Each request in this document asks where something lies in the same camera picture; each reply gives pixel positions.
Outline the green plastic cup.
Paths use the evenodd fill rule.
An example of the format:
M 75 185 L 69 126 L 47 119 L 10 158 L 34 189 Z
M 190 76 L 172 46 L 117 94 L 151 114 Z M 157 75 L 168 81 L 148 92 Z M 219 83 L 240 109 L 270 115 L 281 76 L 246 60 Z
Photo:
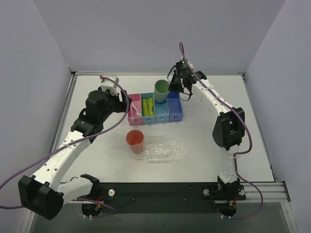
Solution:
M 154 98 L 155 102 L 162 103 L 169 93 L 170 83 L 167 80 L 158 80 L 155 83 Z

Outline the orange plastic cup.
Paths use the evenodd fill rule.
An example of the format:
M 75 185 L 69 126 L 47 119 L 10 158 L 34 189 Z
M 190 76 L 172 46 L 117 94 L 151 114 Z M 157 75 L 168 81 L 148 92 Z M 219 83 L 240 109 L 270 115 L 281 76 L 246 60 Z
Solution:
M 131 151 L 140 154 L 144 150 L 144 134 L 139 130 L 131 130 L 126 135 L 126 142 Z

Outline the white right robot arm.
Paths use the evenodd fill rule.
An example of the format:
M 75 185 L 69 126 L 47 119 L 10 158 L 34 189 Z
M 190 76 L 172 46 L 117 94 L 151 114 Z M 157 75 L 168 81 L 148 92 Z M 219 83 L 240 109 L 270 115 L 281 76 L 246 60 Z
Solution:
M 220 171 L 218 175 L 218 190 L 214 197 L 219 200 L 236 202 L 245 199 L 245 191 L 235 171 L 235 160 L 230 148 L 239 146 L 245 135 L 242 123 L 245 113 L 242 108 L 234 108 L 228 104 L 209 83 L 207 77 L 200 71 L 193 73 L 192 65 L 181 60 L 173 65 L 170 73 L 168 90 L 175 93 L 189 91 L 189 97 L 195 95 L 204 105 L 217 115 L 212 137 L 220 147 Z

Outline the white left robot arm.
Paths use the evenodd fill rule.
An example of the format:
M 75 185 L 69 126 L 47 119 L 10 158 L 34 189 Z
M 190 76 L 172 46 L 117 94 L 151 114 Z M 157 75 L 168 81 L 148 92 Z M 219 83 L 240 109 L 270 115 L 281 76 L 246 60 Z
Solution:
M 61 184 L 65 173 L 78 156 L 90 146 L 104 129 L 104 122 L 112 113 L 127 113 L 132 100 L 126 91 L 113 95 L 109 90 L 91 91 L 86 107 L 80 112 L 57 152 L 31 177 L 18 182 L 22 207 L 53 219 L 64 204 L 85 196 L 89 200 L 99 196 L 99 180 L 83 174 L 73 181 Z

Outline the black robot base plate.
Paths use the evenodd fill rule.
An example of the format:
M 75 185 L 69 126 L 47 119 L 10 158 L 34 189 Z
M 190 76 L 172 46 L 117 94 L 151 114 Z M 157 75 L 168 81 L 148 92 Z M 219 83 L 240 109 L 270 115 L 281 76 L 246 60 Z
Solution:
M 222 189 L 217 182 L 203 183 L 98 183 L 86 197 L 86 216 L 117 214 L 210 214 L 222 205 L 235 214 L 236 202 L 245 200 L 244 187 Z

